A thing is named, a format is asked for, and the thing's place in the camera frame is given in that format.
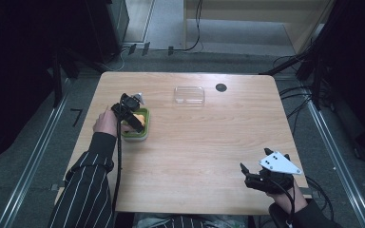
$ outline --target black and white striped shirt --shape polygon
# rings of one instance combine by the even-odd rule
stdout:
[[[94,133],[90,147],[67,172],[65,190],[49,220],[49,228],[114,227],[107,173],[114,163],[116,138]]]

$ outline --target black round object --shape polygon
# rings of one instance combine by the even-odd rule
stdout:
[[[219,92],[224,92],[226,91],[227,86],[225,84],[217,84],[216,85],[216,90],[218,90]]]

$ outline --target metal rail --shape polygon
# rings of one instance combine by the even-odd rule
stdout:
[[[319,134],[321,135],[321,138],[327,147],[328,154],[330,155],[331,160],[336,168],[337,174],[339,176],[340,181],[342,182],[346,194],[348,195],[349,201],[354,207],[357,219],[359,220],[361,227],[364,228],[365,200],[361,195],[355,183],[355,180],[352,177],[352,174],[348,169],[348,166],[346,165],[346,162],[342,159],[341,153],[336,146],[336,142],[327,124],[325,123],[322,114],[320,113],[320,111],[316,109],[316,107],[312,103],[308,104],[308,108],[316,123]]]
[[[67,101],[67,95],[70,91],[71,86],[72,81],[67,78],[65,80],[64,96],[58,106],[51,111],[48,121],[43,129],[43,132],[40,135],[37,144],[34,147],[34,150],[23,171],[23,174],[20,177],[20,180],[17,182],[13,192],[11,193],[5,211],[0,218],[0,227],[2,228],[11,227],[14,219],[16,218],[17,212],[22,205],[23,199],[25,198],[26,193],[29,190],[31,181],[46,151],[52,132],[54,131],[55,126],[58,123],[58,120],[64,110],[64,106]]]

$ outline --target person's hand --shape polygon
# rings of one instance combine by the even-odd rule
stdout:
[[[303,194],[300,191],[300,188],[298,188],[298,184],[294,180],[294,187],[289,189],[287,191],[290,196],[293,198],[293,195],[295,195],[295,212],[303,209],[307,206],[307,201],[303,197]],[[283,211],[285,211],[287,214],[290,214],[292,211],[292,203],[287,198],[286,194],[266,194],[268,197],[271,197],[274,199],[275,203],[279,205]]]
[[[94,132],[103,132],[117,137],[117,118],[114,112],[107,109],[104,113],[99,115],[99,119],[96,120],[96,124],[93,125]],[[121,125],[122,131],[130,131],[132,127],[129,125]]]

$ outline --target person's arm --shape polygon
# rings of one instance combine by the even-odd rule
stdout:
[[[117,120],[112,111],[101,114],[93,126],[90,147],[66,175],[48,227],[113,227],[107,173],[114,166]]]
[[[341,227],[339,224],[327,219],[318,205],[312,199],[307,201],[296,181],[294,187],[288,190],[288,193],[295,196],[295,214],[293,217],[293,225],[297,228],[330,228],[330,227]],[[292,210],[292,203],[289,201],[285,194],[267,196],[274,199],[275,203],[270,206],[270,213],[273,218],[284,218],[287,219]]]

